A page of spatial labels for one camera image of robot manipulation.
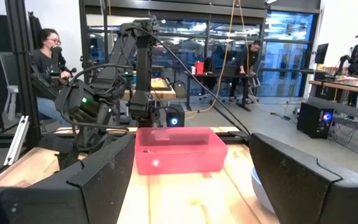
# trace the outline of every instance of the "floor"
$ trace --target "floor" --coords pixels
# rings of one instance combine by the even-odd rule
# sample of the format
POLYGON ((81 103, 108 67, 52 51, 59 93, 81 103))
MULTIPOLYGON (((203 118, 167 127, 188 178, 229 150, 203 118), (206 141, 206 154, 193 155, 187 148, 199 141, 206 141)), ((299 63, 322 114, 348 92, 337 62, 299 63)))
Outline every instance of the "floor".
MULTIPOLYGON (((334 162, 339 166, 358 172, 358 132, 353 135, 349 134, 350 129, 346 127, 337 131, 337 141, 346 146, 338 144, 334 139, 311 139, 307 135, 296 130, 296 126, 278 116, 272 116, 270 112, 284 115, 286 107, 285 102, 288 98, 262 98, 260 105, 251 105, 251 112, 247 112, 237 105, 226 105, 239 119, 246 125, 252 133, 262 133, 266 136, 284 142, 289 146, 298 148, 313 156, 319 157, 328 162, 334 162)), ((292 117, 296 121, 296 117, 292 114, 295 106, 298 106, 299 99, 291 99, 285 115, 292 117)), ((192 103, 193 110, 205 110, 208 104, 192 103)), ((218 109, 224 111, 222 106, 218 105, 218 109)), ((203 113, 186 114, 187 126, 232 126, 227 122, 216 110, 211 109, 203 113)), ((56 123, 47 126, 48 131, 53 131, 58 127, 56 123)), ((6 156, 7 149, 0 149, 0 167, 6 156)))

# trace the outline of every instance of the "white bowl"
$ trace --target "white bowl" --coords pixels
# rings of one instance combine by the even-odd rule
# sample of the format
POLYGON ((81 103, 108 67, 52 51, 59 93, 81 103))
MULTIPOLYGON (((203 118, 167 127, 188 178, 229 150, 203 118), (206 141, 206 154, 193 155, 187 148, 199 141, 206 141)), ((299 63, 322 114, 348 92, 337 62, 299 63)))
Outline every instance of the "white bowl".
POLYGON ((252 187, 254 188, 254 192, 258 201, 265 207, 267 210, 271 211, 275 214, 272 204, 270 203, 269 199, 267 198, 266 192, 260 183, 259 177, 256 173, 255 167, 251 170, 252 176, 252 187))

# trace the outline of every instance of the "woman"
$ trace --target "woman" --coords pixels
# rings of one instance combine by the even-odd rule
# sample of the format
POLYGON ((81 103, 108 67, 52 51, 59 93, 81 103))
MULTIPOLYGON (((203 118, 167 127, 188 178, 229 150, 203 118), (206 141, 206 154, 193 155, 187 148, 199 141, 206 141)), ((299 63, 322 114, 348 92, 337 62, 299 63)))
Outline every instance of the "woman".
MULTIPOLYGON (((47 70, 53 65, 51 47, 60 45, 60 38, 54 29, 42 29, 37 36, 37 44, 39 49, 32 52, 33 64, 37 66, 43 78, 51 83, 51 78, 47 70)), ((63 57, 59 57, 61 68, 59 82, 64 84, 71 77, 71 73, 65 66, 63 57)), ((60 123, 61 126, 70 127, 71 124, 62 118, 59 111, 56 110, 55 102, 45 96, 41 91, 35 91, 37 95, 38 112, 48 118, 54 119, 60 123)))

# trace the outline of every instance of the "blue light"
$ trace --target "blue light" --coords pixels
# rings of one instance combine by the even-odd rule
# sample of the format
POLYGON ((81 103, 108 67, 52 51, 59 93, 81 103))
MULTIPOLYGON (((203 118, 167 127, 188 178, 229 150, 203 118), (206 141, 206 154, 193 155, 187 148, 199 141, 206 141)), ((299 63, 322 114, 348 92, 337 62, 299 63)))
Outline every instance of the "blue light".
POLYGON ((178 118, 171 118, 171 120, 169 121, 169 123, 172 125, 172 126, 175 126, 179 123, 179 119, 178 118))
POLYGON ((323 115, 323 120, 325 121, 331 121, 331 119, 333 118, 333 115, 331 113, 324 113, 323 115))

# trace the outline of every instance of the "pink plastic bin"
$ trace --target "pink plastic bin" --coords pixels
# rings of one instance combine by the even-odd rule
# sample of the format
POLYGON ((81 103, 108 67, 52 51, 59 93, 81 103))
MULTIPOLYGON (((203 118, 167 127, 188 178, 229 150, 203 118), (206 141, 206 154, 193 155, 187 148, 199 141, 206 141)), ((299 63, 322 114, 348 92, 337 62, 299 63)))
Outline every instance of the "pink plastic bin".
POLYGON ((227 146, 211 128, 140 128, 135 159, 140 175, 218 172, 227 146))

